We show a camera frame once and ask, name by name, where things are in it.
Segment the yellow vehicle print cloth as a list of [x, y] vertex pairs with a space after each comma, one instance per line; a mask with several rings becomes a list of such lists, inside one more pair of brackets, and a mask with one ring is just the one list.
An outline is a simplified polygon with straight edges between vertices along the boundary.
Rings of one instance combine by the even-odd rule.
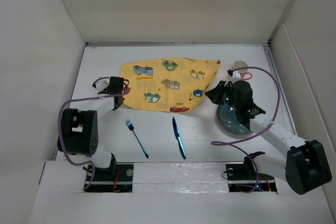
[[183, 113], [203, 99], [219, 70], [219, 59], [163, 58], [123, 63], [129, 80], [126, 106], [136, 110]]

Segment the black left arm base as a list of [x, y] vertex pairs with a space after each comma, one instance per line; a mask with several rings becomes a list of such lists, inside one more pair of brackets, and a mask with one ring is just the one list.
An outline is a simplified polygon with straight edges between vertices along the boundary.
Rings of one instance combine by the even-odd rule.
[[97, 168], [93, 181], [89, 184], [88, 173], [84, 184], [88, 193], [131, 193], [133, 191], [133, 163], [116, 163], [112, 170]]

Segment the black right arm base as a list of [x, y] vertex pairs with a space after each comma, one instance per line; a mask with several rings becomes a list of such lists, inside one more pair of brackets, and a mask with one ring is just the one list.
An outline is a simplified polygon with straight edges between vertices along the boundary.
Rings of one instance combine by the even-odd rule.
[[275, 178], [263, 173], [257, 177], [255, 167], [247, 156], [241, 162], [227, 163], [222, 178], [228, 182], [230, 193], [248, 193], [254, 187], [256, 192], [277, 192]]

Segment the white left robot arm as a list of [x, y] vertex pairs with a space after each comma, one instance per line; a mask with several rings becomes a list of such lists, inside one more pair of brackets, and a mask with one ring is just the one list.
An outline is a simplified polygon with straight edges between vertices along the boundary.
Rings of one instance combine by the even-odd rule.
[[63, 103], [58, 114], [58, 150], [73, 166], [87, 166], [91, 173], [98, 164], [99, 174], [105, 180], [117, 175], [117, 167], [112, 164], [113, 155], [98, 147], [98, 111], [67, 108], [74, 102], [95, 101], [114, 98], [113, 110], [118, 109], [124, 96], [130, 92], [130, 81], [123, 77], [101, 77], [92, 84], [108, 79], [108, 85], [94, 97], [70, 99]]

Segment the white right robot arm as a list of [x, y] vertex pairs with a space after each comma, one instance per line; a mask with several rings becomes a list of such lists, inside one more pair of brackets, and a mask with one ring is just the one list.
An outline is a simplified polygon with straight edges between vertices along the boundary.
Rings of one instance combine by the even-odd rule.
[[237, 121], [271, 144], [282, 156], [277, 159], [259, 151], [246, 155], [248, 163], [243, 173], [254, 179], [261, 173], [285, 180], [297, 194], [303, 195], [332, 181], [323, 145], [291, 134], [276, 124], [253, 100], [253, 90], [246, 81], [220, 81], [205, 95], [213, 104], [228, 105], [235, 112]]

